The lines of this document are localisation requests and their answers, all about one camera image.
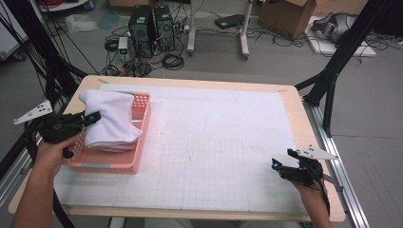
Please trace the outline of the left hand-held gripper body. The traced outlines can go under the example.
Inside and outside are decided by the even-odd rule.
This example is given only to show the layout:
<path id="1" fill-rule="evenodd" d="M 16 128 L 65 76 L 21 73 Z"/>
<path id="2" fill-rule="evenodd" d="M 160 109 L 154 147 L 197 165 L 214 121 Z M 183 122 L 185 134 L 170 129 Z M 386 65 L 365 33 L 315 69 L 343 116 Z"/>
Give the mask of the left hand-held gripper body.
<path id="1" fill-rule="evenodd" d="M 83 113 L 59 115 L 53 111 L 50 101 L 44 100 L 32 110 L 13 120 L 14 124 L 39 119 L 40 135 L 47 143 L 60 143 L 79 134 L 84 128 Z"/>

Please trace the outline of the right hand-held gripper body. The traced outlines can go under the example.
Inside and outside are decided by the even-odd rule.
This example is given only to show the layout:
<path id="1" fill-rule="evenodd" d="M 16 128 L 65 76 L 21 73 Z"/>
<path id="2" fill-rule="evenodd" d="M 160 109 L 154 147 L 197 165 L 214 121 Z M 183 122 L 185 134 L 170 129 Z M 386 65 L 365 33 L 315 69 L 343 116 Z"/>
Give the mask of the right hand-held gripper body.
<path id="1" fill-rule="evenodd" d="M 312 145 L 308 145 L 305 149 L 297 149 L 297 151 L 299 154 L 298 167 L 283 165 L 279 175 L 285 180 L 302 183 L 306 186 L 323 178 L 323 167 L 320 160 L 337 159 L 336 155 Z"/>

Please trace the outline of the lilac printed cloth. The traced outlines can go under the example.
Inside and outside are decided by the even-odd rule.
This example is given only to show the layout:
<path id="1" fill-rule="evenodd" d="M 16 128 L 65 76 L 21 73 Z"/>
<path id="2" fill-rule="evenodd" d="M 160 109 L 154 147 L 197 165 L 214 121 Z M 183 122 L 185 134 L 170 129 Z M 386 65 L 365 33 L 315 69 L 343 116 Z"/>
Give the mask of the lilac printed cloth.
<path id="1" fill-rule="evenodd" d="M 79 99 L 85 115 L 99 112 L 101 119 L 86 127 L 85 146 L 111 152 L 132 150 L 143 131 L 132 123 L 134 96 L 126 93 L 88 89 Z"/>

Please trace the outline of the pink plastic basket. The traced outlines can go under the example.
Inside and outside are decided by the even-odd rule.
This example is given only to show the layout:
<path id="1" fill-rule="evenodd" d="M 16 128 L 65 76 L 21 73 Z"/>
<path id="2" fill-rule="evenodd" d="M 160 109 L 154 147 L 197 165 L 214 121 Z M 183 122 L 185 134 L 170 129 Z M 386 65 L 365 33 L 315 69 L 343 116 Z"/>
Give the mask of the pink plastic basket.
<path id="1" fill-rule="evenodd" d="M 64 164 L 77 172 L 135 174 L 140 164 L 150 120 L 150 95 L 146 92 L 126 93 L 134 96 L 132 123 L 143 131 L 132 150 L 111 152 L 85 146 L 86 129 L 80 132 L 73 147 L 74 156 Z"/>

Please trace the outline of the person's right hand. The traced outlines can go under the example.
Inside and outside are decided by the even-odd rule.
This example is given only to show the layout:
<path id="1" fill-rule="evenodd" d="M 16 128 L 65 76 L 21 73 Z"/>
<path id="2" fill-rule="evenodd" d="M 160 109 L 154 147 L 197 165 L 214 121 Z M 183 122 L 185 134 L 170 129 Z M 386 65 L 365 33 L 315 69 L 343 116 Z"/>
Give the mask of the person's right hand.
<path id="1" fill-rule="evenodd" d="M 293 182 L 293 185 L 300 193 L 302 203 L 306 208 L 308 207 L 318 208 L 326 206 L 321 191 L 318 190 L 315 185 L 306 186 L 296 182 Z"/>

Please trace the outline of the person's left hand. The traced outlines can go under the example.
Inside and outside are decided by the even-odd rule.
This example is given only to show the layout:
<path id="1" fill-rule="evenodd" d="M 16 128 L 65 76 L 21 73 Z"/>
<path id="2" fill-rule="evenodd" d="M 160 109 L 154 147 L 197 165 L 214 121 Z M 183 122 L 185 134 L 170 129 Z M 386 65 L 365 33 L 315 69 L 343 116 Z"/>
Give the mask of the person's left hand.
<path id="1" fill-rule="evenodd" d="M 58 143 L 49 143 L 41 141 L 38 145 L 38 151 L 35 163 L 32 167 L 32 173 L 39 177 L 54 178 L 59 172 L 62 163 L 65 160 L 63 150 L 71 149 L 76 143 L 77 137 L 71 137 Z"/>

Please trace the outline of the white grid mat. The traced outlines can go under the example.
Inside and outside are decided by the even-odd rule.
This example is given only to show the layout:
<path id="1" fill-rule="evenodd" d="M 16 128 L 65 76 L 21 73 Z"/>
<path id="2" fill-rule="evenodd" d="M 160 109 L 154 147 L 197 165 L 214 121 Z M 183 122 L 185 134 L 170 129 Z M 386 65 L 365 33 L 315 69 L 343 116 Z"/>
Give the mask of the white grid mat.
<path id="1" fill-rule="evenodd" d="M 55 189 L 64 205 L 304 214 L 297 190 L 272 168 L 273 160 L 297 163 L 279 93 L 133 89 L 151 96 L 137 174 L 63 167 Z"/>

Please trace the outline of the small white power box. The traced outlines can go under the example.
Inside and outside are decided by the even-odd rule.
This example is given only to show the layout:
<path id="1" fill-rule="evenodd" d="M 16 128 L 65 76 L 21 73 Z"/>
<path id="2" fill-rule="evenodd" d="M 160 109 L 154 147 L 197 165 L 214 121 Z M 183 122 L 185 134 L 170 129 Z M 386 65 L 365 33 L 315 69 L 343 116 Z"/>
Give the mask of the small white power box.
<path id="1" fill-rule="evenodd" d="M 119 38 L 118 51 L 120 53 L 121 60 L 127 62 L 129 60 L 128 53 L 128 39 L 126 37 Z"/>

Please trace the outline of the clear plastic bag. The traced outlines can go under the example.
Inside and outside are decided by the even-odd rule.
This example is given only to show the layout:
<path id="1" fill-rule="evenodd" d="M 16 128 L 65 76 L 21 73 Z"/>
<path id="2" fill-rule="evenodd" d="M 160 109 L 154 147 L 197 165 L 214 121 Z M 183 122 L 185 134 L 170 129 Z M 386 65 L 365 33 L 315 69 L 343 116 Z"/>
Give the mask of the clear plastic bag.
<path id="1" fill-rule="evenodd" d="M 65 22 L 69 33 L 90 32 L 97 28 L 96 22 L 86 14 L 72 14 Z"/>

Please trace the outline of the teal sheet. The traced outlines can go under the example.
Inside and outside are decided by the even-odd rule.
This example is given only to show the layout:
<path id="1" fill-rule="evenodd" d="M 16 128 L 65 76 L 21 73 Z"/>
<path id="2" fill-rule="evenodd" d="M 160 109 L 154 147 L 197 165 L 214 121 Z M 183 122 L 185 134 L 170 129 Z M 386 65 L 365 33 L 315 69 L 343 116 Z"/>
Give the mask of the teal sheet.
<path id="1" fill-rule="evenodd" d="M 110 30 L 112 27 L 117 25 L 119 21 L 120 17 L 117 14 L 115 14 L 113 11 L 106 10 L 97 23 L 97 26 L 102 30 Z"/>

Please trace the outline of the black computer tower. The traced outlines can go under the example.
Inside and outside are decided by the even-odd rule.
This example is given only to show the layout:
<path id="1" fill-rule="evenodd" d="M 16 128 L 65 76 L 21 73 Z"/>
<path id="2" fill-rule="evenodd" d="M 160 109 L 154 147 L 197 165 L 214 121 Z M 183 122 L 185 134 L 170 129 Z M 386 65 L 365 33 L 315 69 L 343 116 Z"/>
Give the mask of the black computer tower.
<path id="1" fill-rule="evenodd" d="M 151 58 L 152 42 L 156 39 L 152 8 L 149 5 L 136 5 L 128 27 L 136 55 Z"/>
<path id="2" fill-rule="evenodd" d="M 168 6 L 154 8 L 157 38 L 160 50 L 169 51 L 175 49 L 173 19 Z"/>

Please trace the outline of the white cabinet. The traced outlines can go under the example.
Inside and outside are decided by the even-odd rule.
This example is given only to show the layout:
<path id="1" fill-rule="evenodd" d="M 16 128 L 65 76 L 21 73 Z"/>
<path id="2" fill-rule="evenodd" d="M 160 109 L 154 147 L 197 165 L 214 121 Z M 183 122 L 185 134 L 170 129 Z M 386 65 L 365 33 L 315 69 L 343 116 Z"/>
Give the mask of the white cabinet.
<path id="1" fill-rule="evenodd" d="M 27 41 L 28 36 L 20 27 L 9 8 L 2 1 L 0 1 L 0 61 L 5 61 L 16 49 L 20 47 L 20 45 L 1 23 L 1 20 L 4 20 L 7 25 L 11 25 L 15 29 L 16 33 L 23 39 L 23 41 Z"/>

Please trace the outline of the white foam board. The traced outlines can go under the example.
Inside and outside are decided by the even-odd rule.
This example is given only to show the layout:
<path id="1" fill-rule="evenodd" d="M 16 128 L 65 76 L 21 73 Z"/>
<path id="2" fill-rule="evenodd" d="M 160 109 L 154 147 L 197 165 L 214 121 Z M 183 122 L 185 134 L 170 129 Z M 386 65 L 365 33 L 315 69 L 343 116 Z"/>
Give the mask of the white foam board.
<path id="1" fill-rule="evenodd" d="M 316 16 L 312 16 L 305 29 L 308 43 L 313 53 L 332 56 L 336 52 L 336 45 L 322 35 L 320 31 L 312 31 L 313 22 L 316 19 Z M 354 57 L 375 57 L 375 55 L 375 51 L 366 42 L 362 42 L 361 46 L 354 53 Z"/>

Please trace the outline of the white round table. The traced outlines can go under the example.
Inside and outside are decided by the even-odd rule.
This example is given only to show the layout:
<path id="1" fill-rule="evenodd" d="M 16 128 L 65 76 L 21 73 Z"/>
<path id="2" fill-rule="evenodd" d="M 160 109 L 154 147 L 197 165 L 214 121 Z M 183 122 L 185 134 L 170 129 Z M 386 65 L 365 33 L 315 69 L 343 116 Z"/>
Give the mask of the white round table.
<path id="1" fill-rule="evenodd" d="M 43 6 L 41 4 L 38 5 L 38 8 L 40 11 L 45 12 L 47 10 L 49 11 L 61 11 L 61 10 L 70 10 L 76 7 L 83 6 L 85 3 L 89 2 L 91 0 L 78 0 L 77 2 L 66 2 L 64 1 L 58 6 Z"/>

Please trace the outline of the white metal stand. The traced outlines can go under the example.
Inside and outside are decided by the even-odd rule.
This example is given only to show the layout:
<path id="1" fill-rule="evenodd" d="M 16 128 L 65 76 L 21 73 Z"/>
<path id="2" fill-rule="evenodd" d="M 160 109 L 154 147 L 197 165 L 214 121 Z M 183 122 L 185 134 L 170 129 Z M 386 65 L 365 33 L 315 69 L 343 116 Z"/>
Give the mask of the white metal stand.
<path id="1" fill-rule="evenodd" d="M 193 52 L 195 50 L 195 41 L 196 41 L 196 26 L 195 26 L 195 13 L 197 11 L 196 6 L 193 3 L 194 0 L 190 0 L 190 25 L 189 25 L 189 31 L 188 31 L 188 39 L 187 39 L 187 52 L 189 53 L 190 56 L 193 55 Z M 243 57 L 244 60 L 247 60 L 249 58 L 249 47 L 248 47 L 248 41 L 247 41 L 247 29 L 248 29 L 248 24 L 249 24 L 249 19 L 253 7 L 253 0 L 246 0 L 246 8 L 245 8 L 245 13 L 243 17 L 243 22 L 240 27 L 239 31 L 239 38 L 240 38 L 240 48 L 241 48 L 241 56 Z"/>

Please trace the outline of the grey rounded device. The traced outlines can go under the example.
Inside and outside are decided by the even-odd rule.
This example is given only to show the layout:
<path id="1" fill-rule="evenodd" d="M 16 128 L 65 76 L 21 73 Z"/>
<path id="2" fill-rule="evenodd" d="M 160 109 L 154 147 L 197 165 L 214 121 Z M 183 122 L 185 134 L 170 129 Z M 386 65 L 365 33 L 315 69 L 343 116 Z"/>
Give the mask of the grey rounded device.
<path id="1" fill-rule="evenodd" d="M 353 26 L 355 18 L 345 12 L 330 12 L 324 18 L 313 22 L 312 31 L 319 31 L 331 42 L 339 43 L 350 28 Z"/>

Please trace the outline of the open cardboard box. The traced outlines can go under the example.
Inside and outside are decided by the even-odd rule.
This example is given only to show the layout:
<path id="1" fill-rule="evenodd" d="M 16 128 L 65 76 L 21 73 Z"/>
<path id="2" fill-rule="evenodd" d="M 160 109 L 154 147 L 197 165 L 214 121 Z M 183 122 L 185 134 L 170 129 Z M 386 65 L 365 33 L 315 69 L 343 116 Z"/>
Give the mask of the open cardboard box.
<path id="1" fill-rule="evenodd" d="M 304 33 L 317 7 L 317 0 L 266 0 L 260 8 L 258 23 L 291 39 Z"/>

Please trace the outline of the black flat device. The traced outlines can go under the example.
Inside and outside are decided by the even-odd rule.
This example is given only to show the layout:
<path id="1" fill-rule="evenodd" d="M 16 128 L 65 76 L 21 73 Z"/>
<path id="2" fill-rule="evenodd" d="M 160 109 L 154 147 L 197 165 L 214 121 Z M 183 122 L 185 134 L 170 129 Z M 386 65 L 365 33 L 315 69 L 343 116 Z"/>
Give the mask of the black flat device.
<path id="1" fill-rule="evenodd" d="M 244 20 L 244 16 L 242 14 L 234 14 L 234 15 L 216 19 L 215 24 L 220 29 L 229 29 L 229 28 L 240 25 L 243 22 L 243 20 Z"/>

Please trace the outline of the grey rail bracket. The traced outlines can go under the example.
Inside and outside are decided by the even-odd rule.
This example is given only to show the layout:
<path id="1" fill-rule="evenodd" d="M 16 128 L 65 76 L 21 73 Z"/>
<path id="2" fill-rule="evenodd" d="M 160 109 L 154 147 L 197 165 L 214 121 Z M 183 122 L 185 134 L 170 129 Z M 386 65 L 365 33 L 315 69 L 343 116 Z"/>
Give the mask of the grey rail bracket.
<path id="1" fill-rule="evenodd" d="M 333 178 L 333 177 L 331 177 L 329 175 L 326 175 L 326 174 L 323 174 L 323 179 L 325 179 L 326 181 L 330 182 L 335 187 L 337 192 L 342 192 L 343 191 L 343 186 L 341 186 L 338 183 L 337 179 L 335 179 L 335 178 Z"/>

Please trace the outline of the black frame stand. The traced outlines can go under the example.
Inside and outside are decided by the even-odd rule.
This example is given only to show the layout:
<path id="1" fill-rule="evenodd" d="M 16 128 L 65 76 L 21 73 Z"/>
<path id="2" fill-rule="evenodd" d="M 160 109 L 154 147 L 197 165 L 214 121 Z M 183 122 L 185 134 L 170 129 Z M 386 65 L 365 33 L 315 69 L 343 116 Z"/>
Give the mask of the black frame stand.
<path id="1" fill-rule="evenodd" d="M 397 0 L 368 0 L 326 67 L 317 75 L 295 85 L 297 90 L 302 90 L 308 86 L 312 87 L 309 93 L 302 98 L 302 100 L 310 106 L 319 107 L 321 99 L 325 97 L 324 115 L 322 117 L 321 126 L 327 137 L 332 138 L 331 121 L 336 81 L 339 74 L 354 56 L 354 53 L 361 43 L 373 30 L 374 26 L 385 18 L 388 11 L 394 7 L 396 1 Z"/>
<path id="2" fill-rule="evenodd" d="M 55 106 L 60 99 L 71 98 L 79 85 L 74 76 L 84 79 L 87 73 L 62 57 L 29 0 L 3 0 L 3 2 L 45 64 L 42 68 L 38 68 L 35 61 L 32 61 L 37 72 L 45 77 L 46 99 Z"/>

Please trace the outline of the aluminium rail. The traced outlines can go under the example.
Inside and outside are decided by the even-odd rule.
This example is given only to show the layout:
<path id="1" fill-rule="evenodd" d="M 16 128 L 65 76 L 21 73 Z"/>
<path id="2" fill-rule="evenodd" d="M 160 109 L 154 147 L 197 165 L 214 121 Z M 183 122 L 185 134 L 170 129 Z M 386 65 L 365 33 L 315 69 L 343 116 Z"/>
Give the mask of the aluminium rail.
<path id="1" fill-rule="evenodd" d="M 303 102 L 311 127 L 317 138 L 319 147 L 336 156 L 335 160 L 326 161 L 326 167 L 330 170 L 328 180 L 335 184 L 336 191 L 341 197 L 344 214 L 354 228 L 370 228 L 347 170 L 343 164 L 336 143 L 332 137 L 326 134 L 322 126 L 323 114 L 319 107 L 311 106 Z"/>
<path id="2" fill-rule="evenodd" d="M 53 109 L 50 102 L 45 101 L 13 120 L 14 124 L 23 124 L 25 131 L 8 155 L 0 162 L 0 207 L 10 197 L 11 192 L 16 188 L 20 180 L 28 173 L 31 165 L 30 154 L 24 142 L 26 133 L 29 130 L 29 122 L 32 122 L 32 130 L 34 130 L 37 121 L 42 116 L 50 113 L 61 114 L 62 112 L 63 110 L 60 106 Z"/>

